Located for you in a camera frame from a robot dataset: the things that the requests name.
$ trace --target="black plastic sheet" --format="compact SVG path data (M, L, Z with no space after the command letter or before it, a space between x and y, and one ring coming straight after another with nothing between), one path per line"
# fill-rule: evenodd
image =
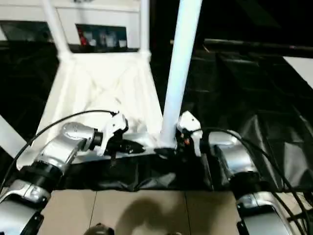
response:
M24 72L32 74L32 71L37 71L39 77L48 76L47 79L52 81L54 72L42 73L46 66L40 68L35 63L42 56L52 56L47 65L56 68L55 51L44 51L41 56L38 53L31 58L32 63L24 60L19 52L18 67L14 67L9 59L3 59L1 63L6 64L6 69L10 71L7 76L11 76L14 70L19 71L21 76ZM169 65L169 59L152 57L151 68L162 108ZM19 83L15 85L23 90ZM268 152L298 191L313 191L312 101L311 87L283 58L195 51L182 112L189 110L204 129L220 127L239 132ZM37 122L41 117L40 112L32 113L34 117L19 122L27 136L30 133L26 130L30 126L28 123ZM264 179L277 191L288 191L277 172L259 152L254 152L253 158ZM123 158L116 162L103 160L76 164L70 167L59 188L125 191L227 189L217 159L209 155L201 159L188 156L187 159L187 162L179 158L166 160L152 155ZM3 168L0 175L11 161L10 157L1 156Z

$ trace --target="white pole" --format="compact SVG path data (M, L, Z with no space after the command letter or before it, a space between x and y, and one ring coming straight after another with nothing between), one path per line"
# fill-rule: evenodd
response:
M150 0L140 1L140 52L150 57Z
M168 79L160 144L175 146L176 123L180 115L189 64L202 0L180 0L174 47Z
M42 0L42 4L53 41L58 50L58 56L60 59L68 58L71 52L68 48L56 9L52 6L50 0Z
M13 129L13 127L0 115L0 146L12 158L15 158L26 141Z

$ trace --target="beige floor tile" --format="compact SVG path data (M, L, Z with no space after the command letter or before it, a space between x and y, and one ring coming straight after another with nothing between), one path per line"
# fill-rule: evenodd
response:
M91 225L99 222L116 235L189 235L183 192L98 192Z
M96 192L54 191L43 210L45 220L39 235L83 235L89 228Z
M186 192L191 235L238 235L231 192Z

